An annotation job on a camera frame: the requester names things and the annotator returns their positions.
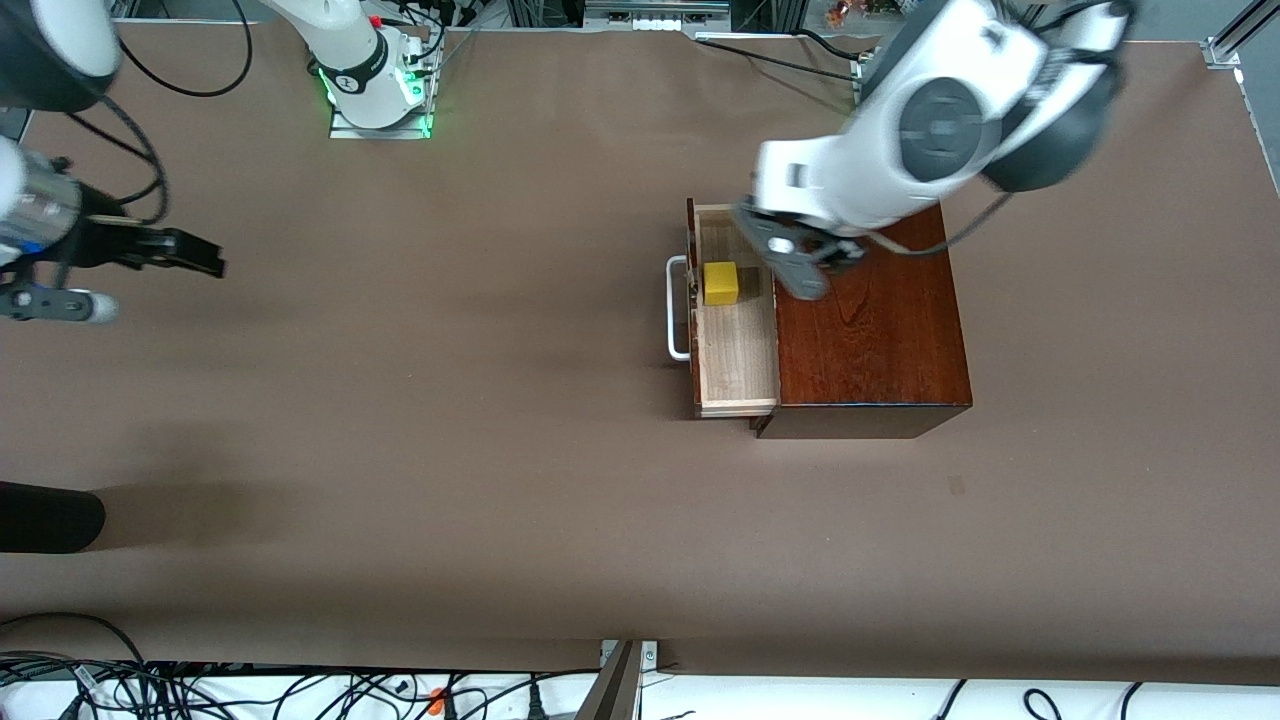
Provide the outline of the wooden drawer with white handle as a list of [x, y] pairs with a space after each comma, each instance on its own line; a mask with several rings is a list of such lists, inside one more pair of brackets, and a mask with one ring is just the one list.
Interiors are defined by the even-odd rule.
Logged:
[[[730, 205], [687, 199], [685, 223], [684, 251], [664, 269], [667, 354], [689, 369], [695, 418], [767, 416], [780, 404], [773, 275]], [[732, 306], [701, 302], [701, 265], [716, 261], [739, 266], [741, 292]]]

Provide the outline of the dark brown wooden cabinet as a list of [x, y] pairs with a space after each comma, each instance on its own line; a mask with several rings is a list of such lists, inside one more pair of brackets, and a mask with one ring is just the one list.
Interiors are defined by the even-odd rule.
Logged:
[[950, 258], [870, 249], [814, 301], [774, 286], [780, 401], [760, 439], [914, 439], [974, 404]]

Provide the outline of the black cylindrical object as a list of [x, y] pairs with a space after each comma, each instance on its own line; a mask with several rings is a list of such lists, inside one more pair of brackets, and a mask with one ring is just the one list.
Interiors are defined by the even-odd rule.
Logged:
[[105, 521], [93, 493], [0, 480], [0, 553], [78, 553]]

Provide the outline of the white power strip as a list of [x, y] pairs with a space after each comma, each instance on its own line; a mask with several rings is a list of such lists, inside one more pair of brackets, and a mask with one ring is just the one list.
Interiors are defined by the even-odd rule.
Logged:
[[595, 31], [731, 31], [730, 0], [584, 0], [582, 27]]

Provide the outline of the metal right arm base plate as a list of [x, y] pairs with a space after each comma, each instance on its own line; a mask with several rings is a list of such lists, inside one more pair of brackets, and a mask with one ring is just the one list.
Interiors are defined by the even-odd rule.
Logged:
[[396, 28], [378, 31], [387, 61], [361, 90], [351, 76], [321, 70], [332, 105], [330, 138], [424, 140], [433, 135], [442, 50]]

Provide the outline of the aluminium frame corner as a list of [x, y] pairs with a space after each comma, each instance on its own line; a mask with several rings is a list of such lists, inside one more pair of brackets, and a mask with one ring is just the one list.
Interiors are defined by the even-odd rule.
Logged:
[[1280, 0], [1251, 0], [1216, 35], [1203, 41], [1206, 65], [1211, 69], [1238, 67], [1240, 50], [1277, 18], [1280, 18]]

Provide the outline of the metal table edge bracket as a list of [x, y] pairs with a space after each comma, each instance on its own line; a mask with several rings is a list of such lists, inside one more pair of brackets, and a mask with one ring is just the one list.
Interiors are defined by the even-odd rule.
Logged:
[[603, 641], [600, 671], [573, 720], [639, 720], [641, 687], [658, 669], [657, 641]]

